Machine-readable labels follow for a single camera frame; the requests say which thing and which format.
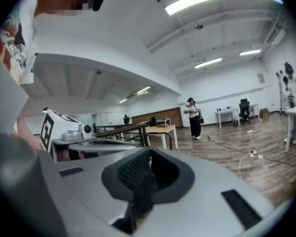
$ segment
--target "black pants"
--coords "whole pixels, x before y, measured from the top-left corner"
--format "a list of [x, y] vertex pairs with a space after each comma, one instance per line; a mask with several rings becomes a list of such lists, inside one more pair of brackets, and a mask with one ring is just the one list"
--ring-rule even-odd
[[189, 118], [189, 124], [191, 127], [191, 135], [198, 137], [201, 134], [201, 121], [200, 121], [200, 115], [197, 115], [193, 118]]

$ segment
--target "black cap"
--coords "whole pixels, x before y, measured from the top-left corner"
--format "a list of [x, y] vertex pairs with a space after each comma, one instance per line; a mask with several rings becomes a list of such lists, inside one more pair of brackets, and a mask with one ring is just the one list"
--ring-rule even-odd
[[294, 69], [292, 68], [291, 64], [285, 62], [284, 66], [285, 66], [285, 73], [286, 74], [289, 75], [289, 74], [293, 74], [294, 73]]

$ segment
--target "white wall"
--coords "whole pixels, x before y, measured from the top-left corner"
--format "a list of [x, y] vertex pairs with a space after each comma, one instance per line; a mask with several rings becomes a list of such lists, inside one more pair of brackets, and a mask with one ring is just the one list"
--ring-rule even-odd
[[164, 63], [153, 57], [139, 40], [99, 14], [92, 23], [85, 22], [85, 17], [46, 14], [35, 18], [34, 23], [38, 53], [85, 58], [95, 61], [97, 69], [111, 69], [126, 76], [131, 74], [138, 79], [148, 79], [153, 85], [180, 92], [177, 79]]
[[267, 68], [271, 87], [267, 89], [269, 101], [274, 100], [275, 110], [280, 110], [280, 88], [276, 73], [280, 70], [285, 74], [284, 63], [288, 62], [294, 69], [296, 75], [296, 26], [291, 24], [287, 28], [287, 34], [278, 45], [273, 45], [263, 55], [263, 61]]
[[[265, 83], [260, 84], [257, 74], [263, 73]], [[269, 79], [264, 64], [260, 61], [248, 61], [209, 70], [180, 80], [182, 96], [179, 98], [183, 125], [189, 126], [187, 116], [183, 114], [189, 97], [200, 105], [205, 124], [217, 122], [217, 108], [239, 108], [240, 99], [247, 98], [251, 104], [258, 104], [259, 109], [271, 105], [268, 103], [266, 88]], [[231, 115], [222, 115], [222, 122], [232, 120]]]
[[129, 117], [134, 117], [177, 108], [179, 107], [177, 98], [178, 95], [170, 91], [163, 91], [156, 95], [146, 94], [135, 96], [129, 101], [128, 115]]
[[126, 104], [113, 105], [104, 100], [78, 98], [30, 100], [23, 108], [23, 115], [25, 123], [33, 134], [39, 134], [41, 131], [44, 119], [42, 110], [45, 107], [72, 116], [81, 122], [85, 121], [85, 117], [88, 121], [93, 121], [91, 115], [81, 114], [97, 114], [98, 118], [96, 117], [96, 119], [98, 119], [99, 125], [123, 124], [123, 117], [128, 114]]

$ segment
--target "wooden desk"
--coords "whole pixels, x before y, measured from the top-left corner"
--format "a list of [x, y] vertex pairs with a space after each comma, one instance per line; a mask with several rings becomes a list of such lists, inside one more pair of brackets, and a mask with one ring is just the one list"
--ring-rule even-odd
[[[174, 135], [174, 142], [175, 142], [175, 146], [176, 149], [179, 149], [178, 146], [178, 139], [177, 139], [177, 131], [176, 131], [176, 126], [173, 125], [169, 125], [167, 127], [157, 127], [157, 126], [151, 126], [151, 127], [146, 127], [146, 133], [150, 133], [150, 132], [166, 132], [169, 133], [170, 131], [173, 130], [173, 135]], [[166, 144], [166, 138], [164, 134], [154, 134], [151, 136], [161, 136], [161, 140], [162, 140], [162, 147], [164, 149], [167, 149], [167, 144]], [[150, 146], [150, 141], [149, 141], [149, 135], [147, 136], [147, 141], [148, 141], [148, 145]]]

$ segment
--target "wooden wall panel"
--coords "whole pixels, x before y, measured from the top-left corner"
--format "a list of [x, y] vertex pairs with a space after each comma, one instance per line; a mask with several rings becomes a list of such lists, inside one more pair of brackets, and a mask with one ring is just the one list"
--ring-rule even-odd
[[135, 116], [135, 117], [132, 117], [132, 121], [133, 123], [140, 123], [144, 121], [150, 121], [152, 117], [156, 117], [157, 119], [168, 118], [168, 119], [171, 119], [171, 124], [175, 124], [176, 127], [183, 126], [181, 109], [179, 107], [174, 109], [164, 110], [161, 112], [148, 113], [140, 116]]

